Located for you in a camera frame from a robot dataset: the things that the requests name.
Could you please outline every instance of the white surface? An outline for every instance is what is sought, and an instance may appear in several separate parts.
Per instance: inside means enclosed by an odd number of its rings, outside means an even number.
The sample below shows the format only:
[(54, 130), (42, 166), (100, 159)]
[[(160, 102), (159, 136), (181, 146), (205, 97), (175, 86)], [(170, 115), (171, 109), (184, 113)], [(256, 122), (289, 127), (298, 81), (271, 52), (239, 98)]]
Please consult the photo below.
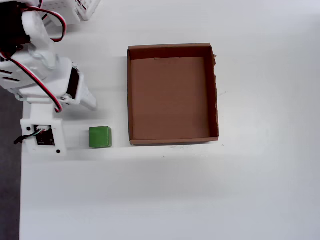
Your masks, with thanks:
[[(319, 26), (317, 0), (102, 1), (56, 44), (99, 109), (63, 113), (68, 157), (23, 150), (21, 240), (319, 239)], [(130, 146), (127, 46), (207, 42), (220, 140)]]

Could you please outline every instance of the cable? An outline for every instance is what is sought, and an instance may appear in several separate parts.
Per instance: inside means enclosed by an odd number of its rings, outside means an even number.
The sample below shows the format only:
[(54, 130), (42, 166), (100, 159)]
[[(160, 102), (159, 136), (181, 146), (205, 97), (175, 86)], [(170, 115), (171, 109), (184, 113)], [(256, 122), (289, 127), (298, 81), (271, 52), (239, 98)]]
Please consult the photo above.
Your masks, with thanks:
[(38, 11), (38, 12), (43, 12), (43, 13), (55, 16), (60, 21), (60, 23), (62, 24), (62, 36), (60, 38), (51, 38), (51, 39), (54, 42), (58, 43), (58, 42), (61, 42), (62, 39), (65, 37), (66, 32), (67, 32), (67, 23), (66, 23), (64, 17), (61, 16), (59, 13), (54, 12), (54, 11), (45, 10), (45, 9), (42, 9), (42, 8), (39, 8), (39, 7), (36, 7), (36, 6), (27, 6), (26, 8), (24, 8), (24, 11), (25, 12)]
[(38, 134), (41, 134), (42, 132), (44, 132), (44, 129), (39, 129), (30, 135), (22, 135), (22, 136), (18, 137), (13, 143), (14, 144), (22, 143), (25, 139), (35, 137)]
[(42, 17), (42, 21), (45, 20), (48, 17), (48, 14), (46, 13), (43, 17)]
[(55, 108), (56, 113), (61, 113), (63, 111), (63, 107), (59, 102), (59, 100), (46, 88), (46, 86), (42, 83), (42, 81), (30, 69), (28, 69), (26, 66), (22, 65), (18, 61), (14, 60), (12, 57), (5, 57), (3, 52), (0, 53), (0, 56), (3, 57), (4, 59), (8, 59), (12, 63), (14, 63), (17, 67), (19, 67), (49, 96), (49, 98), (56, 105), (56, 108)]

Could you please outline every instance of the brown cardboard box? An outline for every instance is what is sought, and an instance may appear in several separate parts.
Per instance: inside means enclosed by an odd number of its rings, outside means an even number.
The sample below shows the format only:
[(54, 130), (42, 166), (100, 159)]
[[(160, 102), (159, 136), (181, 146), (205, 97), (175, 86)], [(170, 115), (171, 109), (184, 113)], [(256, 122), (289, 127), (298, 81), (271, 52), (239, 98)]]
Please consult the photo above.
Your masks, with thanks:
[(130, 46), (127, 56), (130, 143), (217, 141), (215, 65), (210, 43)]

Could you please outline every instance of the robotic arm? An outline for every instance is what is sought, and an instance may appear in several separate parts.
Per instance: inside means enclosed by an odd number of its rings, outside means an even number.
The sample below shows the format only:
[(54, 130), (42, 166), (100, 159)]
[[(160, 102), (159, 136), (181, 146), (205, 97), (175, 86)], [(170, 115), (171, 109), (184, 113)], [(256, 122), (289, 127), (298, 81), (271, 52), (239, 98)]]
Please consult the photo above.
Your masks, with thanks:
[[(84, 75), (68, 58), (56, 54), (54, 42), (66, 33), (64, 18), (41, 9), (38, 0), (0, 0), (0, 85), (19, 101), (31, 104), (30, 118), (21, 120), (25, 142), (31, 153), (65, 155), (61, 119), (54, 119), (66, 105), (95, 110), (97, 100), (89, 92)], [(59, 19), (61, 38), (51, 39), (39, 12)]]

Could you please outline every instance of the green cube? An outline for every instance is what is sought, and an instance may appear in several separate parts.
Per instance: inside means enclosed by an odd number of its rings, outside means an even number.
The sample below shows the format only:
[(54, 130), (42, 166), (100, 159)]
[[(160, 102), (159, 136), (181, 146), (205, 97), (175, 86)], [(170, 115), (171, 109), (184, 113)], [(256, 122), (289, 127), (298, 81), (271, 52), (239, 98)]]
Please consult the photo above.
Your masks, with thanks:
[(90, 148), (109, 148), (112, 146), (111, 128), (108, 126), (97, 126), (89, 128)]

